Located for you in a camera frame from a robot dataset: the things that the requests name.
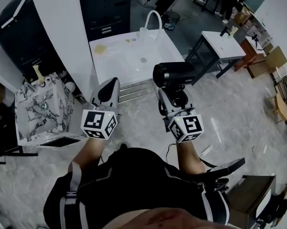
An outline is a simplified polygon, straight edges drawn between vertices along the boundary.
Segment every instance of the chair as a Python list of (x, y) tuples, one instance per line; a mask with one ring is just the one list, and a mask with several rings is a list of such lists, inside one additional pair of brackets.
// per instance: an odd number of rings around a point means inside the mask
[(277, 113), (281, 117), (281, 120), (279, 122), (287, 121), (287, 105), (283, 101), (281, 95), (277, 93), (275, 97), (270, 97), (270, 98), (268, 98), (268, 100), (269, 99), (275, 100), (275, 108), (266, 112), (266, 114), (270, 113), (270, 112)]

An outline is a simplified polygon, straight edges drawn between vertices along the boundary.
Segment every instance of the concrete floor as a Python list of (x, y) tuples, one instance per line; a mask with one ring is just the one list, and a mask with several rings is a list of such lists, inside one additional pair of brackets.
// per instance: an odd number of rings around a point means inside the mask
[[(149, 11), (136, 3), (132, 1), (132, 31), (143, 26)], [(189, 9), (193, 17), (180, 21), (176, 30), (168, 33), (181, 54), (188, 53), (202, 30), (223, 28), (220, 18), (201, 13), (192, 3)], [(236, 73), (230, 70), (216, 79), (215, 73), (209, 73), (188, 89), (205, 128), (205, 133), (193, 142), (197, 152), (200, 154), (212, 145), (213, 150), (204, 159), (216, 165), (245, 157), (246, 164), (229, 176), (230, 187), (244, 174), (274, 174), (276, 191), (281, 192), (287, 183), (287, 127), (282, 122), (276, 124), (275, 116), (265, 114), (272, 107), (266, 98), (275, 94), (269, 75), (251, 79), (246, 70)], [(174, 138), (165, 132), (156, 94), (120, 104), (119, 109), (122, 117), (104, 150), (104, 161), (122, 142), (151, 149), (165, 159)], [(44, 225), (45, 200), (56, 179), (66, 174), (70, 161), (83, 145), (80, 142), (58, 149), (32, 150), (39, 152), (38, 157), (7, 157), (7, 164), (0, 165), (0, 212), (16, 228)], [(174, 146), (168, 161), (178, 165)]]

